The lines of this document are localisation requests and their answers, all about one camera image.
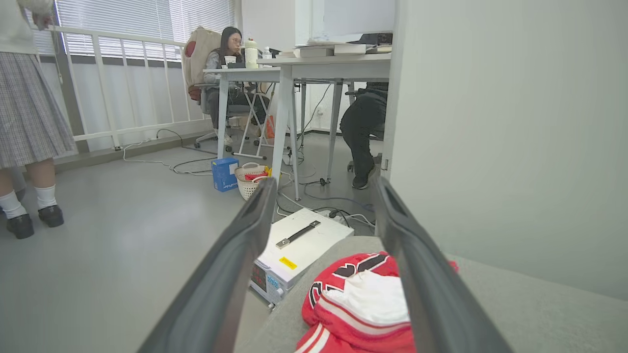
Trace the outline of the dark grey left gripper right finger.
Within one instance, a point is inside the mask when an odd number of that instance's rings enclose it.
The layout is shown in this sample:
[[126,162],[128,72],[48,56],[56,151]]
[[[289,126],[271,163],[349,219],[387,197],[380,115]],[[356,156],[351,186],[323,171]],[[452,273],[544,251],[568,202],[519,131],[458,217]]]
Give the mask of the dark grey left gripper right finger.
[[511,353],[512,348],[390,181],[374,184],[375,234],[397,261],[419,353]]

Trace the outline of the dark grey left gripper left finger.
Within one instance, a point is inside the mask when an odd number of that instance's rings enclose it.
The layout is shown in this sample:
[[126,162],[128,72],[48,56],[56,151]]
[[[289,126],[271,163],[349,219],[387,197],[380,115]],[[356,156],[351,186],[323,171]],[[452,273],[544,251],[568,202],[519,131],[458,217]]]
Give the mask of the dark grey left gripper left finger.
[[264,252],[278,193],[262,181],[139,347],[140,353],[231,353],[253,264]]

